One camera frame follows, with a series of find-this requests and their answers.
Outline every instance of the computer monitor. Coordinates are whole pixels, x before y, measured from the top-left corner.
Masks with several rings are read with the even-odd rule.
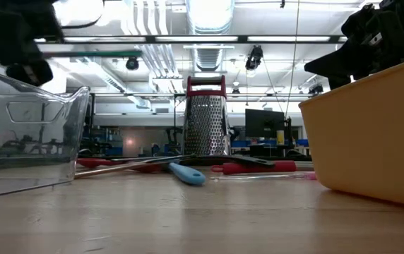
[[[246,109],[246,137],[277,138],[277,131],[284,130],[284,113]]]

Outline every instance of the wooden countertop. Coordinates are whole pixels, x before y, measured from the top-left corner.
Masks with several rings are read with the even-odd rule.
[[[0,253],[404,253],[404,207],[317,181],[126,172],[1,196]]]

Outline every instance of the blue handle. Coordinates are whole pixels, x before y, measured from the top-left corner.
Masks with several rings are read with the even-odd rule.
[[[174,174],[183,182],[192,185],[202,185],[205,183],[205,176],[190,167],[182,166],[173,163],[169,163],[169,168]]]

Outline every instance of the box grater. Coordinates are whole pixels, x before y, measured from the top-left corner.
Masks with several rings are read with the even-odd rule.
[[[220,90],[194,90],[220,85]],[[184,154],[230,155],[225,77],[188,77],[184,121]]]

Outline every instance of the ventilation duct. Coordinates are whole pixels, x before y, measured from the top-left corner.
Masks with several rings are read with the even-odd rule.
[[[233,9],[234,0],[186,0],[191,34],[227,34],[232,24]],[[223,57],[224,49],[193,49],[193,59],[201,71],[216,71]]]

